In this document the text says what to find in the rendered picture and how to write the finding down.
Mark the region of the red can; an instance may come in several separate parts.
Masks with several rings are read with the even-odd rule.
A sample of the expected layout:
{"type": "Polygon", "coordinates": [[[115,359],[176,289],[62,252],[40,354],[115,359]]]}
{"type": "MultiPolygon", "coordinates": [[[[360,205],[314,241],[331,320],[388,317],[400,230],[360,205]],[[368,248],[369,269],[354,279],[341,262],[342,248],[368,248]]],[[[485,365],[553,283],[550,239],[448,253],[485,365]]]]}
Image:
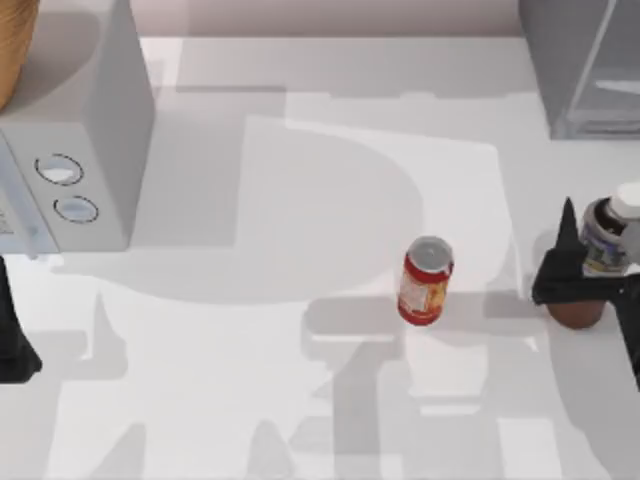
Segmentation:
{"type": "Polygon", "coordinates": [[[428,326],[441,316],[454,269],[451,246],[437,236],[416,238],[406,251],[397,295],[401,317],[428,326]]]}

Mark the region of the large microwave knob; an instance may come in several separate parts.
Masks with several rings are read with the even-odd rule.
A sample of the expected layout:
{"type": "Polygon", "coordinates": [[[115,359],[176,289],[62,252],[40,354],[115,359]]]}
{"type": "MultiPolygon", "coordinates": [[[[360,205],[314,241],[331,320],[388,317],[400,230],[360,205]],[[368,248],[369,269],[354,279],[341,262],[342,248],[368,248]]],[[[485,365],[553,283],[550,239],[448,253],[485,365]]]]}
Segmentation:
{"type": "Polygon", "coordinates": [[[41,178],[58,186],[75,185],[84,178],[82,166],[74,158],[61,153],[37,158],[34,167],[41,178]]]}

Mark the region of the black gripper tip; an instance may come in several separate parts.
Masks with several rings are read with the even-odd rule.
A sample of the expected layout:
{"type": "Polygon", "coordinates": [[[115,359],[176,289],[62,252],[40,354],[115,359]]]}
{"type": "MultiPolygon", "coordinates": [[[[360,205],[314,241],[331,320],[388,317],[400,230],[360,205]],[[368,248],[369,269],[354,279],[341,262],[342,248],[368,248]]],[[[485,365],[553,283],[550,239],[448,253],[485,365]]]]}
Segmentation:
{"type": "Polygon", "coordinates": [[[17,317],[6,263],[0,256],[0,385],[27,383],[42,367],[17,317]]]}

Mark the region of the pale microwave oven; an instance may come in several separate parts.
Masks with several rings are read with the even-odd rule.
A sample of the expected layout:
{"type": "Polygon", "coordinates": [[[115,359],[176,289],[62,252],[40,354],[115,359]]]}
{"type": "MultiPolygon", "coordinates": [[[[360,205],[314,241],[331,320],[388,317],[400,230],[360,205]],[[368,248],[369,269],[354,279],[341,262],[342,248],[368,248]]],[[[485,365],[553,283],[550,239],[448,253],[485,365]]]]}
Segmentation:
{"type": "Polygon", "coordinates": [[[135,224],[155,101],[130,0],[41,0],[15,93],[0,111],[0,255],[125,250],[135,224]],[[37,158],[74,158],[84,178],[58,186],[37,158]],[[98,218],[54,210],[83,196],[98,218]]]}

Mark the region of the small microwave knob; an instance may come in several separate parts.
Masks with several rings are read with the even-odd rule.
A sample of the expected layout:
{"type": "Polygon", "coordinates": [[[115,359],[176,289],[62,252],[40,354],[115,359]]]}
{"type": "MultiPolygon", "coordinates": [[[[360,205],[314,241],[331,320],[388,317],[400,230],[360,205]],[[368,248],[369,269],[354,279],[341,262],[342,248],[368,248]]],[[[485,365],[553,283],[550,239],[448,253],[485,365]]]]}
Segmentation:
{"type": "Polygon", "coordinates": [[[99,209],[95,203],[83,196],[57,199],[53,208],[62,219],[71,223],[92,223],[99,216],[99,209]]]}

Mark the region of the brown basket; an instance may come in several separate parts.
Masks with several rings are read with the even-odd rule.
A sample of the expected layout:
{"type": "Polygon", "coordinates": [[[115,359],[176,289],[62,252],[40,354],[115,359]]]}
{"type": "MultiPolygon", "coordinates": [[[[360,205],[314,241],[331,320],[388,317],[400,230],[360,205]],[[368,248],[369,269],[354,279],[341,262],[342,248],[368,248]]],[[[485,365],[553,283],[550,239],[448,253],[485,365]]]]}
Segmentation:
{"type": "Polygon", "coordinates": [[[0,0],[0,111],[18,84],[39,6],[40,0],[0,0]]]}

